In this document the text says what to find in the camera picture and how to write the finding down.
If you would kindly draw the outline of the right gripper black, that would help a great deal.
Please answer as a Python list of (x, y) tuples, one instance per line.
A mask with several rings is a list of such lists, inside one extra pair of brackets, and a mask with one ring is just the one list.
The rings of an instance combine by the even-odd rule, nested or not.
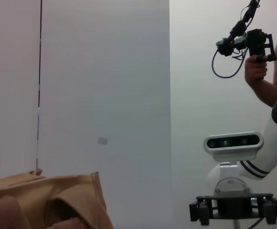
[(189, 205), (191, 222), (209, 226), (210, 219), (265, 218), (277, 223), (277, 199), (272, 194), (224, 194), (200, 196)]

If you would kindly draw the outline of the black teleoperation handle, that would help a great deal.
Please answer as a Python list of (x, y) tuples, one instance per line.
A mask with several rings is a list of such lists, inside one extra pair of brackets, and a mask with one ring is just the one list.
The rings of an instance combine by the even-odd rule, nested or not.
[(246, 44), (250, 56), (256, 56), (257, 62), (264, 62), (265, 56), (269, 62), (277, 60), (272, 34), (264, 33), (261, 29), (251, 30), (247, 33)]

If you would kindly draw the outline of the khaki canvas food bag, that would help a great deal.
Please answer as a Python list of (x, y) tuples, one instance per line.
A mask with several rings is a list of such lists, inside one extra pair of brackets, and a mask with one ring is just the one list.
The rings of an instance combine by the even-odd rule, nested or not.
[(97, 172), (0, 179), (0, 229), (114, 229)]

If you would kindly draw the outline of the bare person forearm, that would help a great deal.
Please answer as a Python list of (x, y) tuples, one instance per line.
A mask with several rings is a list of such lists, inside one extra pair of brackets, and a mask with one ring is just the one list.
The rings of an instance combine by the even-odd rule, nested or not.
[(270, 83), (262, 78), (245, 78), (245, 81), (254, 91), (258, 99), (269, 107), (273, 107), (277, 101), (277, 85)]

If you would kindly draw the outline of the black teleoperation linkage arm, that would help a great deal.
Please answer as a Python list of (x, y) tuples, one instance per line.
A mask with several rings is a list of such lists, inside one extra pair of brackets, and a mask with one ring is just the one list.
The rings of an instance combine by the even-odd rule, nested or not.
[(221, 41), (216, 43), (217, 51), (224, 56), (231, 56), (234, 49), (238, 51), (246, 49), (247, 44), (247, 33), (246, 30), (251, 24), (257, 8), (259, 8), (260, 0), (251, 0), (244, 16), (241, 17), (240, 21), (231, 29), (230, 34), (227, 38), (223, 38)]

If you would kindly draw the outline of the bare person hand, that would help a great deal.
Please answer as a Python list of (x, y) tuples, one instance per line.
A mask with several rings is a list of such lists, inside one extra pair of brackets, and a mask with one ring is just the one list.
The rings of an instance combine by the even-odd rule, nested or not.
[(267, 56), (252, 55), (245, 61), (245, 81), (254, 84), (267, 73)]

